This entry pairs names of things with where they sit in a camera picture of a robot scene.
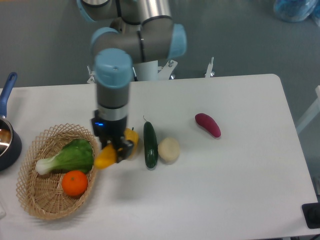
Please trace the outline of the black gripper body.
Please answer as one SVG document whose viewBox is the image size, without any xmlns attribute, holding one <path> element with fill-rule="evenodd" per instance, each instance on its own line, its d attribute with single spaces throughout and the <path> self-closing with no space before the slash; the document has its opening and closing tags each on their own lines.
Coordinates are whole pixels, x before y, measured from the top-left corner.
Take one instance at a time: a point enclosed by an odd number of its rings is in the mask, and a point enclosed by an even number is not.
<svg viewBox="0 0 320 240">
<path fill-rule="evenodd" d="M 101 117 L 100 111 L 94 111 L 94 117 L 91 119 L 94 135 L 99 141 L 109 140 L 114 149 L 123 148 L 123 160 L 127 160 L 133 150 L 134 144 L 131 140 L 126 140 L 125 130 L 127 126 L 127 117 L 119 120 L 106 120 Z"/>
</svg>

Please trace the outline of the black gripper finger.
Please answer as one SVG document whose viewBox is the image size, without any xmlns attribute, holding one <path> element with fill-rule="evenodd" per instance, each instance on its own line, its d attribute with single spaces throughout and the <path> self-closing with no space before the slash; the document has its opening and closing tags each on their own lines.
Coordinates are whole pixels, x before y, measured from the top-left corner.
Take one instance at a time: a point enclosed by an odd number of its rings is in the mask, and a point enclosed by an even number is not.
<svg viewBox="0 0 320 240">
<path fill-rule="evenodd" d="M 101 141 L 101 149 L 103 150 L 108 144 L 110 144 L 111 142 L 107 139 L 103 139 Z"/>
<path fill-rule="evenodd" d="M 116 163 L 120 163 L 124 160 L 124 149 L 119 148 L 116 150 Z"/>
</svg>

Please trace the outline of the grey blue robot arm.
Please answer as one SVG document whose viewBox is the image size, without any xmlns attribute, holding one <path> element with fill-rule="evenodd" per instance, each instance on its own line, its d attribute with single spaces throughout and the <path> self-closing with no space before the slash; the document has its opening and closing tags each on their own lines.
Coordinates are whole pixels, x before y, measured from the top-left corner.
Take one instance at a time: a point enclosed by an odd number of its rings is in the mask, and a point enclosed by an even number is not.
<svg viewBox="0 0 320 240">
<path fill-rule="evenodd" d="M 135 147 L 125 138 L 134 65 L 182 56 L 187 50 L 186 32 L 173 22 L 167 0 L 79 0 L 76 4 L 89 22 L 112 20 L 90 41 L 97 99 L 91 123 L 101 146 L 109 147 L 119 163 Z"/>
</svg>

